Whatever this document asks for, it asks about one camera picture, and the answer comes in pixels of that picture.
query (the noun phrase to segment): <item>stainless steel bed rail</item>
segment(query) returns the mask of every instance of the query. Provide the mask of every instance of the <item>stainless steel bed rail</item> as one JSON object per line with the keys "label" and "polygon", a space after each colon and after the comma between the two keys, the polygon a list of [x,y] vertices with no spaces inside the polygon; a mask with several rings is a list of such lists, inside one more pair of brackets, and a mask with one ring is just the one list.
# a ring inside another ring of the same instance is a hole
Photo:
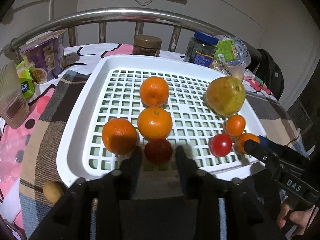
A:
{"label": "stainless steel bed rail", "polygon": [[[212,24],[182,14],[145,8],[103,8],[77,12],[44,23],[22,34],[18,38],[13,39],[9,45],[3,48],[3,50],[4,53],[7,50],[10,52],[17,51],[19,47],[25,44],[29,39],[41,33],[49,30],[56,31],[65,28],[68,28],[70,46],[76,46],[75,26],[91,23],[99,23],[99,43],[105,43],[107,31],[106,22],[114,21],[136,22],[135,35],[143,33],[143,26],[145,22],[174,26],[168,51],[176,50],[181,29],[187,29],[191,31],[197,30],[214,35],[227,34],[234,36],[233,34],[228,33]],[[260,61],[261,53],[249,44],[246,43],[246,45],[251,57]]]}

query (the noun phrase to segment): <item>cable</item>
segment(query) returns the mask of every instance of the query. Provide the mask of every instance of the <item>cable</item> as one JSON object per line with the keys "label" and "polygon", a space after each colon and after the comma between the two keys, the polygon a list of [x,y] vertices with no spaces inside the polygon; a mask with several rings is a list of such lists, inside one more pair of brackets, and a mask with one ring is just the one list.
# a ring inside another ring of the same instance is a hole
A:
{"label": "cable", "polygon": [[139,2],[138,0],[135,0],[137,2],[137,4],[141,5],[141,6],[146,6],[149,5],[153,0],[149,0],[147,2]]}

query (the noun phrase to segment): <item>orange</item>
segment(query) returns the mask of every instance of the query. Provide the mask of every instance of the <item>orange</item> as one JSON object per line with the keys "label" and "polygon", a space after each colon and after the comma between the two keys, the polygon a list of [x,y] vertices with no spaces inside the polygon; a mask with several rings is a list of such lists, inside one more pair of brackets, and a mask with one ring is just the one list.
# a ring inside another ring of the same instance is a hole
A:
{"label": "orange", "polygon": [[239,115],[235,114],[231,116],[225,123],[225,130],[231,137],[240,136],[245,128],[245,119]]}
{"label": "orange", "polygon": [[244,151],[243,145],[244,142],[247,140],[254,140],[257,143],[260,143],[260,139],[258,138],[258,136],[255,136],[252,133],[243,133],[239,136],[238,141],[236,142],[238,149],[241,153],[246,154],[246,152]]}
{"label": "orange", "polygon": [[126,119],[109,120],[102,129],[102,141],[106,149],[114,154],[127,154],[137,144],[137,131]]}
{"label": "orange", "polygon": [[160,107],[148,107],[138,116],[138,129],[147,139],[166,138],[172,130],[170,114]]}
{"label": "orange", "polygon": [[141,102],[147,106],[162,106],[169,98],[169,86],[160,77],[149,77],[140,87]]}
{"label": "orange", "polygon": [[144,155],[151,164],[163,165],[171,159],[171,143],[166,139],[151,139],[144,148]]}

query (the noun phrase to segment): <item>blue jar lid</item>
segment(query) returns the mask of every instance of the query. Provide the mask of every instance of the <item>blue jar lid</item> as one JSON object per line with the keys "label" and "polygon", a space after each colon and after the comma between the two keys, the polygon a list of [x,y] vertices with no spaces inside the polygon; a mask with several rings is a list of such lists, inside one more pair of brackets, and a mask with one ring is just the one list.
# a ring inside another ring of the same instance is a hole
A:
{"label": "blue jar lid", "polygon": [[214,36],[211,36],[206,33],[195,31],[195,35],[193,35],[196,39],[201,40],[203,42],[209,43],[211,45],[217,45],[219,39]]}

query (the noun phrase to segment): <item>glass jar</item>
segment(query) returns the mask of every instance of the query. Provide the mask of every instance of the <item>glass jar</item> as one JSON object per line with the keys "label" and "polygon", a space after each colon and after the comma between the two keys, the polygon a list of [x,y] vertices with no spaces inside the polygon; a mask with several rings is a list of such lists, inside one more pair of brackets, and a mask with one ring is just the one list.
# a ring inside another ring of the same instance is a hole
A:
{"label": "glass jar", "polygon": [[132,54],[159,57],[162,40],[148,35],[134,37]]}
{"label": "glass jar", "polygon": [[195,31],[195,35],[189,41],[183,61],[210,67],[218,41],[214,36]]}

